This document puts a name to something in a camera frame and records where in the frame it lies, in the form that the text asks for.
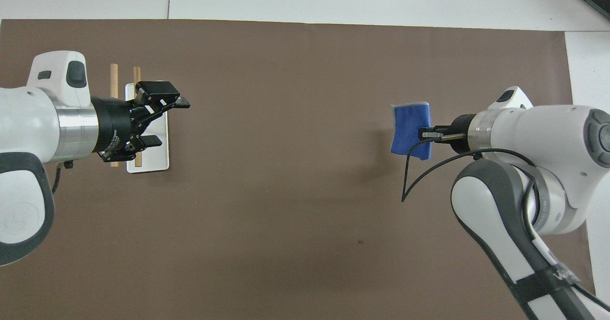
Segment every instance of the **blue cloth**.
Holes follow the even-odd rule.
[[[408,155],[409,150],[420,139],[418,130],[421,127],[430,127],[430,105],[427,102],[407,103],[405,105],[392,105],[394,108],[394,140],[391,153]],[[432,155],[432,143],[421,144],[413,150],[414,157],[428,160]]]

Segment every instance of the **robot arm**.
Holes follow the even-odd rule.
[[[91,97],[85,58],[53,51],[34,58],[26,86],[0,88],[0,266],[35,249],[54,214],[44,162],[135,159],[161,145],[142,136],[172,108],[190,104],[167,81],[140,81],[137,97],[121,101]]]
[[[509,149],[535,164],[484,153],[451,191],[456,218],[528,318],[610,319],[610,309],[580,287],[539,237],[584,222],[589,196],[610,168],[610,116],[583,106],[532,107],[513,87],[486,111],[459,119],[448,133],[466,135],[452,144],[457,151]]]

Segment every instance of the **metal cylinder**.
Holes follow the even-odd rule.
[[[93,105],[68,107],[47,93],[59,120],[59,144],[52,161],[83,159],[90,155],[98,140],[98,116]]]
[[[492,147],[492,127],[503,111],[505,110],[485,110],[472,119],[468,128],[468,146],[471,150]]]

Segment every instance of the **black cable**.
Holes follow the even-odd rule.
[[[575,284],[574,288],[576,290],[578,290],[586,298],[588,298],[589,300],[593,301],[596,305],[602,307],[605,311],[610,311],[610,307],[608,305],[606,305],[602,300],[599,300],[598,298],[596,298],[595,295],[591,294],[590,291],[586,290],[580,284]]]
[[[421,142],[418,142],[416,145],[414,145],[411,150],[409,151],[409,155],[407,155],[407,163],[405,165],[405,186],[407,183],[406,180],[406,170],[409,167],[409,159],[410,159],[410,155],[413,151],[413,148],[417,145],[423,144],[424,142],[430,142],[430,141],[435,141],[435,140],[440,140],[440,138],[433,138],[434,140],[422,140]],[[426,175],[428,175],[430,172],[433,172],[434,170],[436,170],[437,168],[440,168],[441,166],[444,166],[445,164],[447,164],[448,162],[452,162],[455,161],[457,159],[461,159],[462,157],[467,157],[467,156],[475,156],[478,153],[485,153],[485,152],[499,152],[499,153],[507,153],[509,155],[513,155],[515,157],[518,157],[519,159],[523,160],[524,162],[526,162],[528,165],[531,166],[536,166],[534,164],[534,162],[532,162],[530,159],[528,159],[527,157],[525,157],[524,155],[521,155],[521,153],[518,153],[516,151],[512,151],[512,150],[507,150],[507,149],[478,149],[478,150],[472,150],[472,151],[467,151],[464,153],[460,153],[459,155],[455,155],[449,159],[446,159],[444,161],[439,162],[438,164],[435,164],[433,167],[429,168],[428,170],[426,170],[425,172],[423,172],[423,174],[419,175],[419,177],[416,178],[415,181],[413,181],[413,183],[411,183],[411,185],[409,186],[409,188],[405,191],[403,189],[403,198],[402,198],[402,202],[405,201],[405,199],[407,198],[407,195],[409,195],[409,193],[411,192],[411,190],[413,190],[413,188],[415,187],[416,184],[418,184],[419,181],[421,181]]]
[[[525,230],[529,235],[530,240],[534,240],[534,233],[532,233],[531,224],[534,223],[534,219],[530,219],[528,216],[528,201],[529,201],[529,193],[534,190],[534,199],[536,200],[536,210],[540,208],[540,196],[538,194],[538,188],[536,186],[536,180],[533,176],[526,174],[529,177],[528,185],[525,187],[523,192],[523,198],[521,199],[521,216],[523,217],[523,225],[525,226]]]
[[[405,180],[403,181],[403,198],[402,198],[401,202],[404,202],[405,198],[407,197],[405,194],[405,190],[407,189],[407,174],[409,172],[409,160],[411,159],[411,155],[413,154],[413,151],[416,149],[416,147],[420,146],[421,144],[425,144],[427,142],[439,141],[439,140],[440,140],[440,138],[424,139],[424,140],[421,140],[420,142],[418,142],[417,144],[415,144],[414,146],[412,146],[411,149],[409,150],[409,154],[407,155],[407,162],[405,164]]]
[[[59,177],[61,176],[61,166],[63,162],[57,164],[57,170],[55,170],[55,182],[53,183],[53,188],[51,189],[52,194],[55,194],[57,187],[59,186]]]

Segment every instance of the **white tray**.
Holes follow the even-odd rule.
[[[133,83],[125,85],[125,100],[133,99]],[[168,170],[170,167],[170,146],[167,131],[167,112],[161,118],[154,120],[148,125],[142,135],[155,135],[161,140],[161,146],[148,147],[142,151],[142,166],[137,168],[135,160],[127,162],[127,172],[135,174],[138,172],[151,172]]]

